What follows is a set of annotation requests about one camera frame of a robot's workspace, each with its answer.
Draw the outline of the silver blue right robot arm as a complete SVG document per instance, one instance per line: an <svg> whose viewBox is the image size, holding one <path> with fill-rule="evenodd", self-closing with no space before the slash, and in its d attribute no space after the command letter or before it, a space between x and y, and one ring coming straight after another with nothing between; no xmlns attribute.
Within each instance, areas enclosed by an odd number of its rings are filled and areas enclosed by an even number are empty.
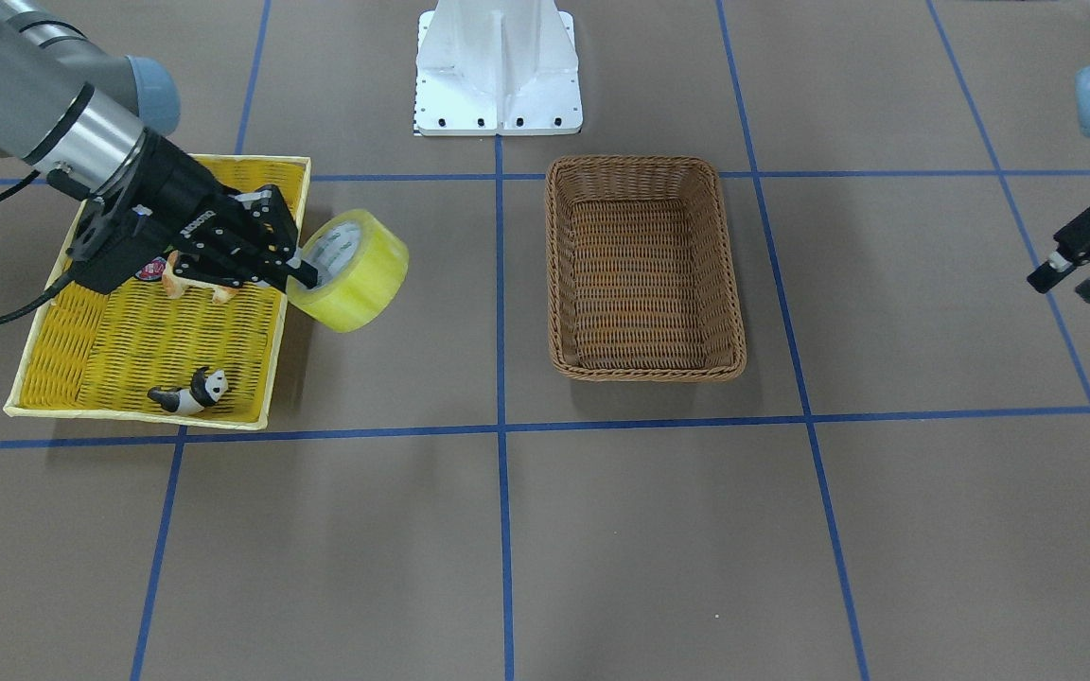
<svg viewBox="0 0 1090 681"><path fill-rule="evenodd" d="M316 285L280 190L242 193L55 53L31 11L0 3L0 153L90 208L68 252L72 279L113 292L169 250L206 283Z"/></svg>

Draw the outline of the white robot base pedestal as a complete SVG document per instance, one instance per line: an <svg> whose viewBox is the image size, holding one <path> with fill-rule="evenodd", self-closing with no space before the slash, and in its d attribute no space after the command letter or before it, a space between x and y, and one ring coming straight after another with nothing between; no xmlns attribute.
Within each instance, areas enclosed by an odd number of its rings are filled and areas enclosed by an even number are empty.
<svg viewBox="0 0 1090 681"><path fill-rule="evenodd" d="M576 22L554 1L438 1L416 22L419 135L572 135Z"/></svg>

